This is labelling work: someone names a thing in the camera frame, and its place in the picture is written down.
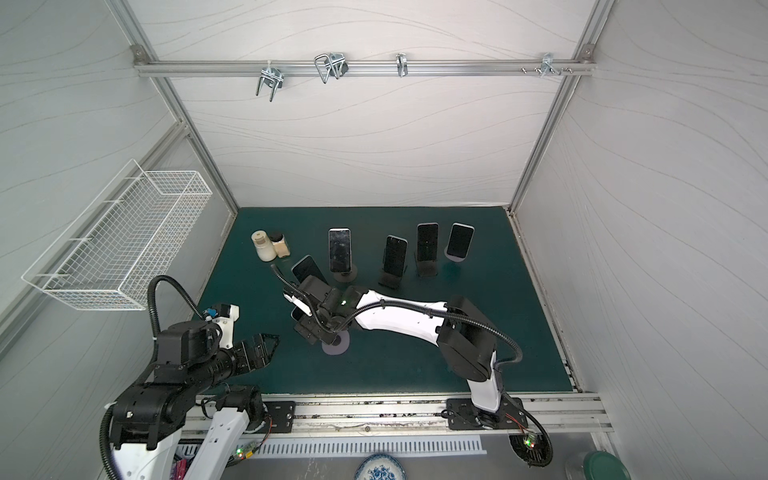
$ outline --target plate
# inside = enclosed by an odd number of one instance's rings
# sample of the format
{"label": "plate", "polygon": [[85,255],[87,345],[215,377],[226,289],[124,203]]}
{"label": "plate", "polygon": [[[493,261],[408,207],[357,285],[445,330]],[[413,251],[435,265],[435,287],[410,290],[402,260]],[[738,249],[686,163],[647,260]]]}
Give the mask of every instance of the plate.
{"label": "plate", "polygon": [[360,464],[355,480],[406,480],[406,471],[394,457],[377,453]]}

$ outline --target white wire basket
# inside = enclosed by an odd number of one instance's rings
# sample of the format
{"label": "white wire basket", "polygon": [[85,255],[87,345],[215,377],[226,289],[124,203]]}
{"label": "white wire basket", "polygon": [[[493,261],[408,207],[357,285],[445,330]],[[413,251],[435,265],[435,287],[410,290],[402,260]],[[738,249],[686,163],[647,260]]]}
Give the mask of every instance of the white wire basket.
{"label": "white wire basket", "polygon": [[131,161],[22,279],[77,310],[145,310],[149,281],[167,272],[210,196],[194,170]]}

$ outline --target white ceiling panel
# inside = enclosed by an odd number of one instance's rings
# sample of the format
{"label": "white ceiling panel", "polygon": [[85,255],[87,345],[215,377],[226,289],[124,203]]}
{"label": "white ceiling panel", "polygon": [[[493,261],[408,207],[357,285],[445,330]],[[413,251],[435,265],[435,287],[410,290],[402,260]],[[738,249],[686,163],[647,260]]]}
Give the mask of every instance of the white ceiling panel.
{"label": "white ceiling panel", "polygon": [[507,204],[555,78],[255,78],[174,86],[241,207]]}
{"label": "white ceiling panel", "polygon": [[570,58],[594,0],[130,0],[162,60]]}

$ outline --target small jar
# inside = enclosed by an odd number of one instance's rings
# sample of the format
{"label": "small jar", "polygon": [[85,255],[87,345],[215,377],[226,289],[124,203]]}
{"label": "small jar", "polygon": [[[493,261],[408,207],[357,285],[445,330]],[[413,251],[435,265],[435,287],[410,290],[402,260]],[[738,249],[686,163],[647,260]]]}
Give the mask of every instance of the small jar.
{"label": "small jar", "polygon": [[264,230],[253,232],[250,239],[253,241],[253,246],[256,247],[256,253],[258,253],[261,261],[271,262],[275,260],[277,252],[275,252],[275,247],[272,246],[272,242]]}
{"label": "small jar", "polygon": [[272,246],[275,247],[275,251],[279,258],[288,257],[290,255],[288,243],[286,243],[286,238],[285,235],[283,235],[283,232],[270,233],[270,240],[272,240]]}

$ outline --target green lid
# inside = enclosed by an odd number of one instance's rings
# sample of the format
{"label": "green lid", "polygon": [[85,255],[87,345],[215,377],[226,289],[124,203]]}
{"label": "green lid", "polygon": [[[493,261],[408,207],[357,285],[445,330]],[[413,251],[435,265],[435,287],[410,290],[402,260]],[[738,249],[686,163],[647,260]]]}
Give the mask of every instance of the green lid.
{"label": "green lid", "polygon": [[584,457],[587,480],[630,480],[621,460],[608,452],[590,452]]}

